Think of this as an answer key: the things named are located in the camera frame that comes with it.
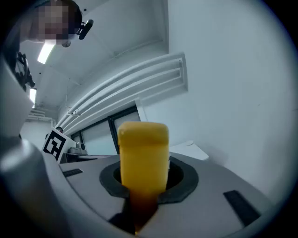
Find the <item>black slot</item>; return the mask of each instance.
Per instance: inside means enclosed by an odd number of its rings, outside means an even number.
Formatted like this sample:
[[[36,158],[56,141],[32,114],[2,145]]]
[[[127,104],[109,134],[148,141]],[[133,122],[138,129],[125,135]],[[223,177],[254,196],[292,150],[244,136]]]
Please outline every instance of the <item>black slot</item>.
[[[69,177],[69,176],[73,176],[73,175],[76,175],[76,174],[79,174],[79,173],[83,173],[83,171],[80,170],[80,169],[72,169],[72,170],[64,171],[63,175],[65,177]]]
[[[244,226],[248,226],[260,217],[260,214],[249,204],[249,202],[236,190],[224,192],[234,212],[238,215]]]

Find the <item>fluorescent light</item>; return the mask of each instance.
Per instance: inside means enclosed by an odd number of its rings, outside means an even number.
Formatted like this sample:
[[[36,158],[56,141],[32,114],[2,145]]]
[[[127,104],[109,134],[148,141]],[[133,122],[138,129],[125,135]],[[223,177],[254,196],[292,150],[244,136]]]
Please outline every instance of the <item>fluorescent light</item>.
[[[32,108],[35,108],[36,88],[30,88],[29,97],[30,97],[30,100],[33,102]]]
[[[37,61],[45,64],[47,61],[48,56],[50,55],[52,49],[54,47],[54,44],[45,43],[41,49],[41,52],[39,53]]]

